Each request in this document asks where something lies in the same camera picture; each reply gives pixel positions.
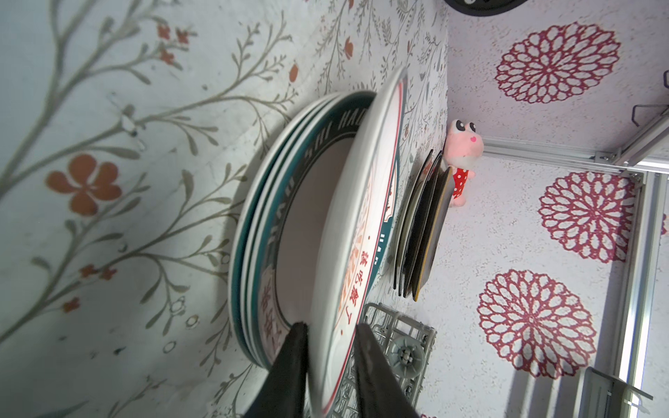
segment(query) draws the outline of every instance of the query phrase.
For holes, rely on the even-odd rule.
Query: plate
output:
[[[413,224],[416,214],[416,209],[418,209],[418,202],[421,195],[423,194],[423,189],[425,188],[425,182],[427,181],[427,176],[429,175],[429,170],[432,167],[432,154],[434,150],[430,150],[427,154],[427,158],[423,162],[416,179],[413,182],[411,187],[411,194],[407,200],[407,205],[404,208],[404,211],[400,217],[402,222],[399,228],[399,236],[397,238],[397,249],[395,251],[395,281],[393,283],[393,289],[397,291],[399,296],[402,296],[404,289],[405,274],[402,272],[402,267],[407,260],[407,255],[409,253],[409,236],[411,231],[413,231]]]
[[[309,392],[319,415],[332,407],[367,290],[387,247],[406,92],[407,73],[401,68],[369,108],[328,210],[309,328]]]
[[[437,183],[437,175],[439,163],[442,160],[443,152],[437,153],[435,159],[430,162],[429,173],[423,186],[423,191],[418,198],[418,206],[413,218],[413,228],[409,234],[408,255],[405,259],[402,278],[404,279],[404,292],[402,296],[408,298],[413,291],[414,271],[419,266],[417,260],[421,257],[421,242],[423,241],[423,234],[425,233],[425,226],[427,225],[427,217],[429,215],[429,208],[432,205],[432,196],[434,195],[434,187]]]
[[[353,141],[374,96],[374,92],[354,92],[339,96],[329,102],[302,131],[272,185],[258,224],[248,274],[248,280],[251,281],[247,286],[250,302],[246,307],[251,338],[260,342],[259,360],[261,365],[267,369],[274,362],[292,325],[283,311],[289,308],[299,310],[297,305],[300,303],[299,297],[294,295],[289,300],[292,303],[283,304],[284,309],[281,309],[282,304],[279,297],[286,296],[286,292],[279,294],[277,284],[281,284],[284,288],[292,288],[293,292],[300,291],[296,286],[307,286],[308,292],[305,293],[302,289],[302,296],[306,298],[306,301],[303,299],[302,302],[306,302],[307,307],[310,308],[312,292],[309,283],[313,283],[315,278],[315,259],[318,255],[322,225],[328,215],[330,200],[337,185],[339,173],[349,154],[350,144],[346,147],[344,142]],[[324,154],[328,156],[327,159],[321,158]],[[326,173],[328,169],[331,170],[329,176]],[[316,173],[315,178],[310,176],[313,173]],[[322,185],[321,190],[318,190],[318,179]],[[308,199],[304,200],[304,194],[298,193],[303,187],[313,193],[311,208],[308,206]],[[293,207],[297,198],[300,198],[300,205]],[[298,231],[295,229],[289,231],[289,239],[293,239],[293,244],[305,251],[303,265],[291,269],[285,264],[286,254],[283,255],[284,263],[281,266],[278,265],[278,262],[280,261],[280,249],[285,246],[284,226],[288,215],[293,210],[305,216],[305,222],[310,222],[310,225],[303,225],[303,228]],[[309,263],[309,257],[313,257],[312,263]],[[292,283],[286,283],[286,276],[289,274],[300,274],[300,276],[289,278],[288,280],[292,280]],[[308,312],[298,319],[308,321],[308,318],[304,316],[309,316]]]
[[[247,344],[251,354],[256,359],[256,362],[262,366],[261,346],[260,342],[254,339],[254,335],[251,332],[250,324],[250,315],[248,314],[249,304],[251,299],[250,292],[250,283],[249,281],[249,270],[251,268],[254,257],[256,256],[257,245],[258,245],[258,225],[260,223],[260,217],[262,211],[267,205],[267,200],[269,194],[272,190],[272,187],[275,185],[276,176],[281,171],[281,168],[286,164],[286,158],[290,154],[295,142],[299,139],[300,134],[306,128],[309,123],[316,118],[318,112],[325,107],[331,100],[339,96],[338,93],[329,94],[328,96],[322,97],[314,101],[311,105],[307,106],[309,112],[301,120],[298,120],[298,126],[290,133],[289,137],[286,139],[286,145],[282,148],[279,155],[276,158],[275,163],[268,168],[268,175],[266,181],[260,191],[260,196],[258,198],[258,204],[256,205],[255,211],[252,214],[251,226],[249,229],[249,235],[246,241],[246,246],[244,249],[244,258],[242,260],[242,274],[241,274],[241,289],[240,294],[240,308],[242,316],[242,326],[244,332],[244,338],[247,340]]]
[[[427,283],[429,273],[432,270],[439,236],[442,234],[448,205],[451,202],[451,197],[456,187],[453,180],[453,168],[449,167],[443,158],[439,158],[437,164],[439,164],[439,167],[434,187],[434,196],[432,197],[432,203],[427,214],[418,256],[416,257],[417,265],[414,267],[412,273],[413,300],[416,302],[418,301],[418,294],[425,283]]]
[[[230,259],[230,274],[228,275],[227,294],[228,294],[228,313],[233,324],[232,329],[240,343],[242,352],[257,364],[257,360],[251,355],[249,349],[249,342],[244,338],[242,311],[241,311],[241,294],[242,294],[242,260],[244,258],[244,249],[246,248],[246,241],[248,240],[251,221],[258,203],[262,188],[267,181],[270,174],[270,169],[277,161],[279,154],[288,142],[293,131],[298,128],[302,119],[306,118],[318,105],[320,101],[314,102],[299,112],[283,129],[281,134],[274,141],[270,147],[267,155],[263,158],[258,171],[251,182],[242,212],[240,214],[239,222],[237,223],[237,231],[232,243],[231,259]]]

